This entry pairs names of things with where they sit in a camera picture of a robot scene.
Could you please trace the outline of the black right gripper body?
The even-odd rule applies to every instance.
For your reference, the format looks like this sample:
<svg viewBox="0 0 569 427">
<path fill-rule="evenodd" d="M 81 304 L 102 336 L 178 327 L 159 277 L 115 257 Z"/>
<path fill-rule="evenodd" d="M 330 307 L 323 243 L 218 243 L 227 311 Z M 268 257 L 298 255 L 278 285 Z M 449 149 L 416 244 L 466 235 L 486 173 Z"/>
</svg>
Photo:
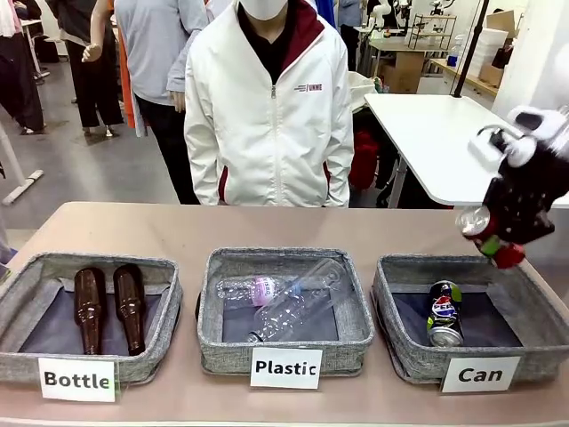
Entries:
<svg viewBox="0 0 569 427">
<path fill-rule="evenodd" d="M 528 244 L 555 231 L 549 211 L 567 192 L 566 157 L 537 141 L 515 141 L 505 148 L 484 205 L 496 221 L 499 238 Z"/>
</svg>

